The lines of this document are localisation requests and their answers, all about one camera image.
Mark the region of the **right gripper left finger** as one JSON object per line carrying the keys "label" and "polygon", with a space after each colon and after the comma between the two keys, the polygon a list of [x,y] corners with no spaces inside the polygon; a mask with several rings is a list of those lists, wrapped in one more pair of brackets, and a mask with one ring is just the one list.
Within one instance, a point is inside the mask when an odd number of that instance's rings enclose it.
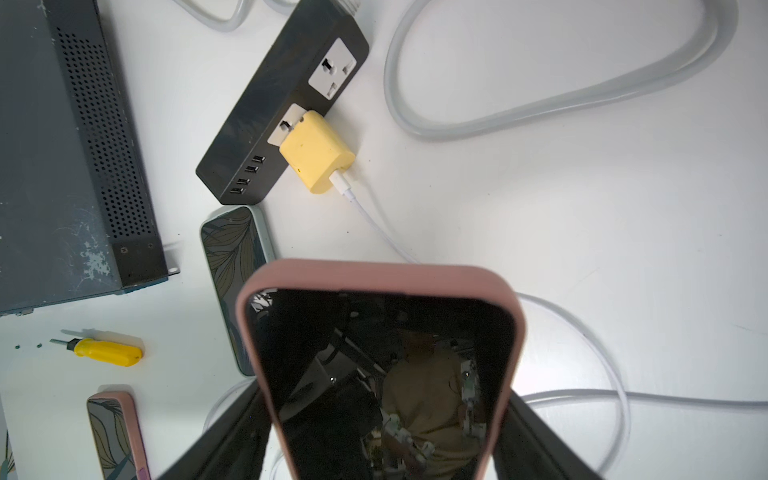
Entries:
{"label": "right gripper left finger", "polygon": [[256,382],[222,413],[163,479],[257,479],[272,421]]}

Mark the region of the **phone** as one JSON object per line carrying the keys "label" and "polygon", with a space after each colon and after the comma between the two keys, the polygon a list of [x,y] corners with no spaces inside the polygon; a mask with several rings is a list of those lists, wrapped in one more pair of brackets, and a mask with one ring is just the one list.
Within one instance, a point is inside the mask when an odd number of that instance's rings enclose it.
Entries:
{"label": "phone", "polygon": [[101,392],[87,400],[104,479],[150,480],[135,402],[129,392]]}
{"label": "phone", "polygon": [[221,208],[202,224],[200,238],[237,368],[252,376],[236,303],[253,273],[276,259],[266,217],[257,205]]}
{"label": "phone", "polygon": [[525,336],[478,267],[284,259],[236,317],[296,479],[481,479]]}

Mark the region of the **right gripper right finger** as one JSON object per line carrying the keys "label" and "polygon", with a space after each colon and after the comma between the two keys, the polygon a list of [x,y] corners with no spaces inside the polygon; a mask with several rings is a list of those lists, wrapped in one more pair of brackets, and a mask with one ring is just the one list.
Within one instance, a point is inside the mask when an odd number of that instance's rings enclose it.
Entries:
{"label": "right gripper right finger", "polygon": [[493,452],[498,479],[599,480],[514,391]]}

